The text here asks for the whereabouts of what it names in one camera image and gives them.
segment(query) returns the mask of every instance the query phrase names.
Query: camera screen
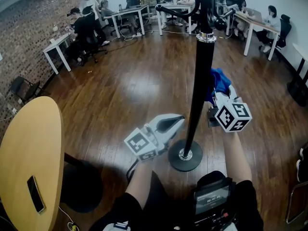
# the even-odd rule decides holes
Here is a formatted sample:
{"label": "camera screen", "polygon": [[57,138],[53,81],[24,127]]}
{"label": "camera screen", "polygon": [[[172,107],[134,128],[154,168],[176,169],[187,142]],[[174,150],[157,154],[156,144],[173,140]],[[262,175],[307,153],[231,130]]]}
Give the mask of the camera screen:
{"label": "camera screen", "polygon": [[197,197],[196,215],[213,209],[227,201],[229,195],[229,186],[220,188]]}

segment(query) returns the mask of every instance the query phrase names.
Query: round wooden table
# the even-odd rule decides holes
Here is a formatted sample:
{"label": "round wooden table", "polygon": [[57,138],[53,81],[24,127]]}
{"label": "round wooden table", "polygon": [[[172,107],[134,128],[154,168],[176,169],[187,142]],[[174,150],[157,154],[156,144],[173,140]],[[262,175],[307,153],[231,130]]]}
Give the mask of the round wooden table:
{"label": "round wooden table", "polygon": [[[49,97],[27,103],[14,117],[0,147],[0,197],[19,231],[47,231],[54,226],[61,195],[63,121]],[[34,176],[45,210],[36,211],[27,186]]]}

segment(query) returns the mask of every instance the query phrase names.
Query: white shirt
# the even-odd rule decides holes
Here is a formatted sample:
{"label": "white shirt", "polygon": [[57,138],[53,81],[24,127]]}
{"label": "white shirt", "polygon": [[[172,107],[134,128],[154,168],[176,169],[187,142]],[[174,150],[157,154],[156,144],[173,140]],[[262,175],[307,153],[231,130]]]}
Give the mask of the white shirt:
{"label": "white shirt", "polygon": [[192,9],[192,11],[193,11],[194,6],[195,6],[195,4],[196,4],[196,0],[188,0],[188,2],[193,2],[193,4],[191,5],[191,9]]}
{"label": "white shirt", "polygon": [[[269,24],[275,28],[277,31],[281,31],[281,22],[280,19],[278,18],[278,16],[276,16],[275,18],[272,17],[271,15],[268,15],[266,17],[266,22],[269,22]],[[268,32],[266,35],[269,39],[274,39],[275,34],[273,32]]]}
{"label": "white shirt", "polygon": [[82,11],[84,8],[88,7],[88,6],[92,6],[92,9],[94,11],[94,14],[95,14],[95,20],[98,19],[98,15],[97,15],[97,12],[96,12],[96,9],[95,7],[96,6],[99,6],[97,0],[82,0],[79,4],[79,9],[80,9],[80,12],[83,16],[86,16],[88,14],[83,14]]}

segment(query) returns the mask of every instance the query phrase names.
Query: black shirt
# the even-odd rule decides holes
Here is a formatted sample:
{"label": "black shirt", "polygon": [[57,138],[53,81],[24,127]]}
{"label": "black shirt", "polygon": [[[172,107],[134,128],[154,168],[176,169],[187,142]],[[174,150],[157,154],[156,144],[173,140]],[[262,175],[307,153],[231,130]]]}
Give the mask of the black shirt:
{"label": "black shirt", "polygon": [[[263,221],[257,210],[257,195],[253,184],[245,180],[236,185],[234,199],[236,201],[236,228],[238,231],[262,231]],[[148,230],[174,230],[174,227],[181,227],[183,218],[171,213],[167,208],[155,211],[152,216],[144,216],[138,201],[128,193],[124,193],[115,200],[112,210],[99,219],[90,231],[103,231],[110,223],[124,223],[132,231]]]}

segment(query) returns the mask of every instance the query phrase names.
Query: white desk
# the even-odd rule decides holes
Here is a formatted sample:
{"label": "white desk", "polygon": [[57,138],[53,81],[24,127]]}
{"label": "white desk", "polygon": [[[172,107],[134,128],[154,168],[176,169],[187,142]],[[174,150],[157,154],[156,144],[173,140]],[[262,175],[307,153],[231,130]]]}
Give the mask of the white desk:
{"label": "white desk", "polygon": [[59,47],[59,45],[62,44],[63,42],[65,43],[66,47],[68,47],[68,43],[67,43],[66,40],[67,40],[67,38],[69,37],[69,35],[70,35],[70,33],[66,33],[66,34],[64,34],[63,36],[61,36],[60,38],[57,38],[57,39],[55,40],[54,43],[51,43],[48,47],[46,47],[46,48],[43,50],[43,52],[44,52],[44,54],[45,54],[45,56],[46,56],[46,58],[47,58],[49,64],[51,65],[51,67],[52,67],[52,69],[54,70],[54,72],[56,73],[56,75],[57,75],[59,72],[58,72],[58,70],[56,69],[56,67],[54,66],[52,60],[50,59],[50,56],[48,55],[48,52],[51,51],[51,50],[53,50],[54,48],[56,48],[57,51],[58,51],[58,54],[60,55],[60,57],[61,57],[61,59],[62,59],[62,61],[63,61],[63,63],[64,63],[64,65],[66,66],[66,69],[67,69],[68,71],[71,71],[71,68],[69,67],[69,65],[68,65],[68,63],[67,63],[65,57],[63,56],[62,51],[60,50],[60,47]]}
{"label": "white desk", "polygon": [[[142,35],[144,35],[144,26],[143,26],[143,21],[142,21],[142,14],[141,14],[141,10],[143,10],[144,8],[147,8],[147,11],[148,11],[148,20],[149,20],[149,23],[151,24],[151,15],[150,15],[150,8],[149,8],[149,5],[148,4],[142,4],[142,5],[137,5],[137,6],[131,6],[129,9],[124,9],[122,11],[120,11],[119,13],[114,13],[111,17],[112,17],[112,20],[114,22],[114,25],[116,25],[116,17],[119,16],[119,15],[124,15],[124,14],[127,14],[127,13],[135,13],[135,12],[138,12],[138,15],[139,15],[139,20],[140,20],[140,25],[141,25],[141,31],[142,31]],[[119,39],[121,36],[120,36],[120,33],[119,33],[119,29],[117,28],[117,26],[115,26],[115,32],[116,32],[116,35],[117,35],[117,38]]]}
{"label": "white desk", "polygon": [[[191,12],[191,7],[188,5],[182,5],[182,4],[178,4],[178,5],[174,5],[173,3],[160,3],[159,5],[164,6],[167,9],[184,9],[184,10],[188,10],[188,13]],[[161,22],[161,15],[160,12],[157,11],[157,19],[158,19],[158,27],[159,27],[159,34],[162,35],[163,31],[162,31],[162,22]],[[188,29],[189,29],[189,35],[192,34],[192,18],[188,17]]]}
{"label": "white desk", "polygon": [[[268,60],[270,61],[273,54],[274,54],[274,50],[275,50],[275,47],[276,47],[276,43],[277,43],[280,31],[277,31],[275,28],[273,28],[271,26],[252,21],[252,20],[248,19],[247,17],[245,17],[240,12],[236,12],[234,15],[241,18],[242,20],[246,21],[247,23],[249,23],[249,32],[248,32],[248,37],[247,37],[247,41],[246,41],[244,56],[247,56],[247,54],[248,54],[249,45],[250,45],[250,41],[251,41],[251,37],[252,37],[252,32],[254,30],[254,26],[260,26],[260,27],[264,28],[265,30],[268,30],[268,31],[275,33],[274,42],[273,42],[273,45],[271,47],[271,50],[270,50],[270,53],[269,53],[270,55],[269,55],[269,58],[268,58]],[[226,31],[227,35],[229,35],[229,28],[230,28],[230,16],[228,17],[228,20],[227,20],[227,31]]]}

